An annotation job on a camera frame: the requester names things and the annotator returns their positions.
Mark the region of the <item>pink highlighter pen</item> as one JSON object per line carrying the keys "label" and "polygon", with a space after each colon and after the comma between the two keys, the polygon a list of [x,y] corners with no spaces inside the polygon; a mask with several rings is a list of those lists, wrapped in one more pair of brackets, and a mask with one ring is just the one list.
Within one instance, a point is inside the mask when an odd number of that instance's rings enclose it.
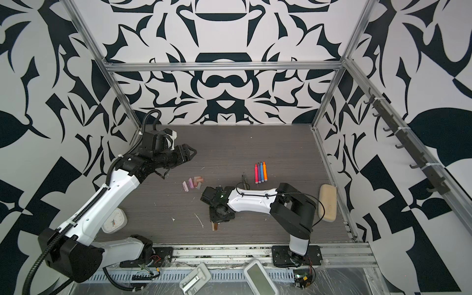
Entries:
{"label": "pink highlighter pen", "polygon": [[259,167],[257,163],[254,165],[254,183],[259,184]]}

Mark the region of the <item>purple highlighter pen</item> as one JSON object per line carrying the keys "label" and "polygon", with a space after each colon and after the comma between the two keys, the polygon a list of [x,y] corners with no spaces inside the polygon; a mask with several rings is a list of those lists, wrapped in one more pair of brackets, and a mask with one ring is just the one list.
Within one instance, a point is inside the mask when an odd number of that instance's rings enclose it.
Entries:
{"label": "purple highlighter pen", "polygon": [[256,165],[257,174],[258,174],[258,184],[262,183],[262,176],[261,176],[261,163],[258,162]]}

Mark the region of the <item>blue highlighter pen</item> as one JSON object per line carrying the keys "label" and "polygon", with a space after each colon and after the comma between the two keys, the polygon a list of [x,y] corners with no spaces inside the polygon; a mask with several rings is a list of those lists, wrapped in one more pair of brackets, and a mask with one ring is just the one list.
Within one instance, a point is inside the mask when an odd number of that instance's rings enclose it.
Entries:
{"label": "blue highlighter pen", "polygon": [[264,183],[265,178],[264,178],[264,169],[263,169],[263,163],[262,162],[258,163],[258,168],[259,168],[259,182]]}

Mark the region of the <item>orange highlighter pen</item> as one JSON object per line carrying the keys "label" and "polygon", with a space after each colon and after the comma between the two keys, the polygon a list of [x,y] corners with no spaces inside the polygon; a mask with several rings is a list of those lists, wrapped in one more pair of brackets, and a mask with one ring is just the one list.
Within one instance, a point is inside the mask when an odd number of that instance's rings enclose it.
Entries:
{"label": "orange highlighter pen", "polygon": [[262,162],[261,164],[261,170],[262,170],[262,177],[263,177],[263,182],[267,182],[268,181],[268,177],[267,177],[267,167],[266,167],[266,163],[265,162]]}

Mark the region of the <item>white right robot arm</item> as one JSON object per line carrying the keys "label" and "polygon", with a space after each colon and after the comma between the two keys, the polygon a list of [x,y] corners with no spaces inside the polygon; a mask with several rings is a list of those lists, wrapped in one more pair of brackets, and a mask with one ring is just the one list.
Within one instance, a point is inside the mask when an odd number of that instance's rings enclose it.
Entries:
{"label": "white right robot arm", "polygon": [[290,235],[289,253],[297,258],[307,254],[319,202],[292,185],[280,183],[277,188],[262,191],[207,187],[200,200],[209,206],[213,224],[229,222],[238,212],[270,215]]}

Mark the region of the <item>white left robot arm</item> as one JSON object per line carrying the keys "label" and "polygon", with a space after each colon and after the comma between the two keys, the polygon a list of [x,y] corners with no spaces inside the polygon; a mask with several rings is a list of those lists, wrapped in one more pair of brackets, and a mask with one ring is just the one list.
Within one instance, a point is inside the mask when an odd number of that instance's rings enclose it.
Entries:
{"label": "white left robot arm", "polygon": [[139,235],[111,242],[96,242],[100,229],[122,201],[151,174],[166,172],[189,162],[197,151],[176,145],[177,133],[170,129],[144,132],[141,143],[119,156],[106,181],[87,203],[57,229],[46,228],[39,236],[43,252],[39,258],[72,281],[88,280],[97,270],[124,261],[147,263],[151,241]]}

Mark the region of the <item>white handheld device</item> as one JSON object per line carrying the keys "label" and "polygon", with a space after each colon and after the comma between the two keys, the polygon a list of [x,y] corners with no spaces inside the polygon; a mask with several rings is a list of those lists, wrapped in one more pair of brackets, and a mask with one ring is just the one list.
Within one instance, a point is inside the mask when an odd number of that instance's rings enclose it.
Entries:
{"label": "white handheld device", "polygon": [[205,263],[199,264],[182,281],[179,287],[184,295],[196,295],[212,278]]}

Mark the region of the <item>grey screen device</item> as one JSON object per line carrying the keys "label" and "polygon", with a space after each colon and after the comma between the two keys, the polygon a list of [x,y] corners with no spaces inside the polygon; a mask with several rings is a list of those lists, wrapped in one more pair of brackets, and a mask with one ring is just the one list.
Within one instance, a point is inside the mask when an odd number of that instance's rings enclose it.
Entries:
{"label": "grey screen device", "polygon": [[254,295],[278,295],[279,291],[263,265],[257,259],[253,259],[243,269],[244,276]]}

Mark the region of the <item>small circuit board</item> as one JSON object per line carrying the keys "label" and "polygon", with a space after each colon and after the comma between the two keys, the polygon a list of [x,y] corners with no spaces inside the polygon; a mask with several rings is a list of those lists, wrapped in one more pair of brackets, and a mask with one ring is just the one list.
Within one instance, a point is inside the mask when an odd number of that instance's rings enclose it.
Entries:
{"label": "small circuit board", "polygon": [[296,288],[306,289],[316,279],[316,272],[313,267],[309,267],[307,269],[296,269],[293,272],[294,274],[294,285]]}

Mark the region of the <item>beige sponge block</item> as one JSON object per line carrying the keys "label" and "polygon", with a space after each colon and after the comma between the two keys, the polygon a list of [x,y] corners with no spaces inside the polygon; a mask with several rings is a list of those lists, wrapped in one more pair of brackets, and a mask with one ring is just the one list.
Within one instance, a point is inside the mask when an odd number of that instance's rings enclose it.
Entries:
{"label": "beige sponge block", "polygon": [[336,187],[323,184],[319,191],[318,217],[326,222],[334,222],[338,212],[338,192]]}

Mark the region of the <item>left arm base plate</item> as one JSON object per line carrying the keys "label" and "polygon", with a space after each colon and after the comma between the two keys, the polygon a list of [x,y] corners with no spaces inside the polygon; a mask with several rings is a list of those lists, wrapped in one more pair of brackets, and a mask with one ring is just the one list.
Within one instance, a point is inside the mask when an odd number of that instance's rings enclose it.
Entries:
{"label": "left arm base plate", "polygon": [[133,268],[145,265],[147,267],[162,267],[173,258],[173,247],[145,247],[139,257],[131,261],[123,261],[121,268]]}

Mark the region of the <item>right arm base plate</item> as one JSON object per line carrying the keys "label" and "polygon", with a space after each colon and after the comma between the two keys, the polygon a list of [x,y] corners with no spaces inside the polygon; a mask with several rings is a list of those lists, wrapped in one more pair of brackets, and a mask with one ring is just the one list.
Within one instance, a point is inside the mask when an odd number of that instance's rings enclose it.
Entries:
{"label": "right arm base plate", "polygon": [[289,246],[272,246],[271,252],[272,263],[279,268],[320,266],[323,260],[321,249],[316,245],[309,245],[304,256],[292,253]]}

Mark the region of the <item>black wall hook rail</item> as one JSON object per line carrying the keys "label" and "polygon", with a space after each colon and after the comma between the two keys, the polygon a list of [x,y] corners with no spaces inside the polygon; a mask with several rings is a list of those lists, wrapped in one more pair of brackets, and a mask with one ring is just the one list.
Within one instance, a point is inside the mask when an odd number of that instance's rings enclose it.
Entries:
{"label": "black wall hook rail", "polygon": [[429,180],[432,187],[427,188],[427,191],[430,193],[437,192],[441,195],[449,193],[451,189],[446,184],[446,177],[439,172],[441,164],[427,155],[426,149],[422,147],[413,130],[399,117],[385,97],[376,97],[371,93],[371,89],[368,90],[368,93],[369,99],[364,104],[370,104],[377,111],[373,116],[382,118],[387,124],[387,128],[384,127],[383,131],[397,138],[399,145],[395,147],[405,149],[408,152],[414,161],[414,164],[409,165],[410,168],[421,170]]}

